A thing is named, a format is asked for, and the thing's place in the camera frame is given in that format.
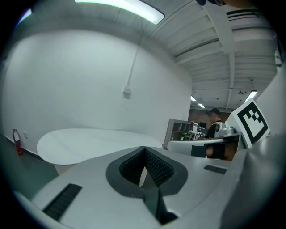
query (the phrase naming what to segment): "oval table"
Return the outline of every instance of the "oval table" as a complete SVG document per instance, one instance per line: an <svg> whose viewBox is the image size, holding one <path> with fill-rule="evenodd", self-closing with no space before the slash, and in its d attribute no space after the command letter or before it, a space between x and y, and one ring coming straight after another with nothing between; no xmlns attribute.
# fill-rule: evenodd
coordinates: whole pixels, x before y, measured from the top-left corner
<svg viewBox="0 0 286 229"><path fill-rule="evenodd" d="M62 129L45 134L37 144L39 156L55 165L58 173L71 165L138 146L162 148L147 135L102 129Z"/></svg>

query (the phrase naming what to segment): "floor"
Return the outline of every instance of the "floor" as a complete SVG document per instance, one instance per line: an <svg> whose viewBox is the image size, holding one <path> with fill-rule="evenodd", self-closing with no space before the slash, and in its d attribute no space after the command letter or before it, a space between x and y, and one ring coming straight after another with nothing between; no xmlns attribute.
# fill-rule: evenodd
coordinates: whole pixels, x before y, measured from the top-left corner
<svg viewBox="0 0 286 229"><path fill-rule="evenodd" d="M45 184L58 176L52 164L24 153L18 156L14 146L0 135L0 165L12 190L29 200Z"/></svg>

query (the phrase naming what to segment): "monitor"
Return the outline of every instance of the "monitor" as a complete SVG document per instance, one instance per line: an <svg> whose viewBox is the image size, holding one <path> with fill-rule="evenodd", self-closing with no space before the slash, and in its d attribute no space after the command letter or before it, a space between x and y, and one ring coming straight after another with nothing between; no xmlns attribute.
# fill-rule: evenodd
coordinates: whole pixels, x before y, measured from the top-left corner
<svg viewBox="0 0 286 229"><path fill-rule="evenodd" d="M200 123L200 128L206 129L206 123Z"/></svg>

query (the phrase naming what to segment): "red fire extinguisher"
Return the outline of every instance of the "red fire extinguisher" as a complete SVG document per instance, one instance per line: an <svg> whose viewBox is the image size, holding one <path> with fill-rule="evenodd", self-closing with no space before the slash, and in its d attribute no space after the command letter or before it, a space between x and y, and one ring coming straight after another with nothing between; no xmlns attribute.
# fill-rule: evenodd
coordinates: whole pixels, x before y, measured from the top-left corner
<svg viewBox="0 0 286 229"><path fill-rule="evenodd" d="M17 153L19 156L22 156L23 155L23 149L21 147L21 142L20 142L18 131L16 129L12 129L12 130L13 130L12 134L13 134L13 139L14 139L14 143L15 143Z"/></svg>

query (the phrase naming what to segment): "ceiling panel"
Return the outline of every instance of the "ceiling panel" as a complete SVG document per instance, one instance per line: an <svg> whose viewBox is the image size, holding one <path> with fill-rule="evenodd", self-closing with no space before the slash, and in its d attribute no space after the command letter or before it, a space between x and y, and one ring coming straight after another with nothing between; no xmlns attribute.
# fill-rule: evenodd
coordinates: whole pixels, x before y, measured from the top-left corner
<svg viewBox="0 0 286 229"><path fill-rule="evenodd" d="M190 73L193 78L193 95L196 93L195 98L198 96L208 107L227 105L231 76L234 76L234 80L229 107L237 108L237 104L243 102L241 99L243 96L238 95L239 90L248 93L255 89L261 93L276 75L275 46L267 45L273 38L270 26L263 17L238 16L232 21L226 17L226 21L223 21L223 25L232 31L225 34L232 34L235 42L238 38L240 41L233 45L233 60L233 57L230 58L232 55L228 53L231 49L229 47L225 49L224 45L227 42L223 42L221 33L218 36L216 32L217 25L220 24L217 24L219 22L212 17L215 15L207 12L207 7L203 8L195 0L144 0L144 2L165 15L161 23L154 25L126 10L103 4L75 3L74 0L45 0L34 7L33 14L16 27L15 33L20 36L32 25L57 18L85 17L125 25L135 33L143 30L145 36L155 39L174 56L178 65ZM224 12L238 10L225 6L218 9L224 9Z"/></svg>

